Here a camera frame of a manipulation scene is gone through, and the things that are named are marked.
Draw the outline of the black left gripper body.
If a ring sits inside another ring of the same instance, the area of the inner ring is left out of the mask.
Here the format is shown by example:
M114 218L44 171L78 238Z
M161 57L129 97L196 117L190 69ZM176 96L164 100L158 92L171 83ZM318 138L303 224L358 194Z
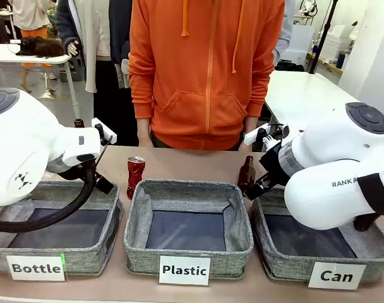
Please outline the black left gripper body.
M109 180L107 180L104 176L102 176L98 172L95 173L95 177L96 177L95 187L102 193L109 194L114 188L113 183L111 183Z

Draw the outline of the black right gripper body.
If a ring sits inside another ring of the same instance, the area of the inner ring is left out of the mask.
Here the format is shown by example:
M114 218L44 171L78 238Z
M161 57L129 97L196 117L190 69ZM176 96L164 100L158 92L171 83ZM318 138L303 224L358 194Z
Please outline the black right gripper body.
M260 158L259 163L267 172L273 174L276 185L286 186L290 176L284 172L279 162L280 149L281 143L277 143Z

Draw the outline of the person right hand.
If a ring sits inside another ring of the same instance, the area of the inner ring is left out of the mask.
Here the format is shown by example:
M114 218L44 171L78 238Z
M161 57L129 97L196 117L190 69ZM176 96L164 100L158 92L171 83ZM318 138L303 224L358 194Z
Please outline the person right hand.
M139 147L153 148L153 143L150 138L150 120L137 119Z

